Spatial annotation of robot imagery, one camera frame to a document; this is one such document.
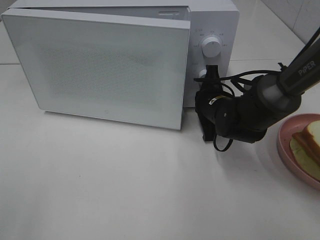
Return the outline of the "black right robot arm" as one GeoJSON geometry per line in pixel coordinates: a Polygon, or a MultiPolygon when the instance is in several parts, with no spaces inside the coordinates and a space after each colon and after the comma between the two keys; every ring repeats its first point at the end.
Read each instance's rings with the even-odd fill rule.
{"type": "Polygon", "coordinates": [[[320,32],[317,30],[294,60],[279,71],[252,70],[220,77],[217,65],[207,65],[195,95],[195,112],[203,140],[217,137],[255,143],[267,129],[295,112],[302,94],[320,81],[320,32]]]}

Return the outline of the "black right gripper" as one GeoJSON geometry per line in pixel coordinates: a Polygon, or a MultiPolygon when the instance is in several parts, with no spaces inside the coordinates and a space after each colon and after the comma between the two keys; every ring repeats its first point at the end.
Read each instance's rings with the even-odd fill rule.
{"type": "Polygon", "coordinates": [[[225,113],[222,106],[225,96],[218,65],[206,65],[205,80],[195,96],[195,111],[201,126],[202,139],[215,144],[218,135],[225,134],[225,113]]]}

